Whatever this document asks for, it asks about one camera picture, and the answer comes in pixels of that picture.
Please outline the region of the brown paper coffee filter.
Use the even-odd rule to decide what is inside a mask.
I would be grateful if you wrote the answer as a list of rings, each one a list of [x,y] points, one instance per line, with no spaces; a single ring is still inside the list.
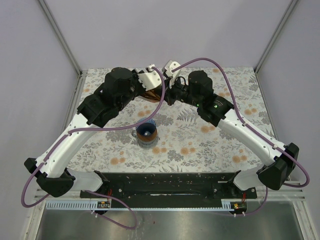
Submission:
[[[161,100],[161,96],[154,89],[146,91],[141,95],[141,97],[151,103],[158,103]]]

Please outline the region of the blue plastic coffee dripper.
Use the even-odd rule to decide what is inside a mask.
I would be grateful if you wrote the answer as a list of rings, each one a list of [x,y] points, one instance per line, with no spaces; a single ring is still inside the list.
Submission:
[[[135,127],[136,133],[141,136],[151,136],[156,129],[157,124],[152,118]]]

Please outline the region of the clear glass server pitcher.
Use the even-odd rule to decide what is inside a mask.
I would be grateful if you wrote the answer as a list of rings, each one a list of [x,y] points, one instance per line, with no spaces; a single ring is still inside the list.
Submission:
[[[131,135],[134,137],[134,143],[137,144],[139,147],[143,149],[151,149],[154,148],[159,141],[159,136],[158,134],[151,140],[151,141],[146,141],[146,140],[141,140],[138,137],[138,134],[135,130],[131,132]]]

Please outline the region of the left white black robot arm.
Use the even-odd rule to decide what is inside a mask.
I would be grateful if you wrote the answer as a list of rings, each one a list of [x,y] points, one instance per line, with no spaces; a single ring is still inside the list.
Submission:
[[[153,81],[161,84],[155,71],[116,67],[108,72],[104,82],[79,105],[59,139],[39,157],[24,162],[39,187],[56,198],[68,191],[82,190],[89,190],[98,198],[106,196],[109,186],[99,171],[76,171],[67,166],[87,140],[116,118],[130,101],[153,89]]]

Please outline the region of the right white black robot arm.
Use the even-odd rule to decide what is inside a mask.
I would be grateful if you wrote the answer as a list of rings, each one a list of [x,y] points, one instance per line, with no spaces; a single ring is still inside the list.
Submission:
[[[173,105],[180,101],[197,108],[198,115],[216,128],[227,132],[249,148],[263,163],[261,167],[237,171],[229,180],[228,194],[239,198],[246,190],[266,186],[279,190],[296,164],[299,148],[267,135],[243,116],[224,97],[214,93],[213,81],[203,70],[192,71],[188,78],[178,76],[169,82],[165,101]]]

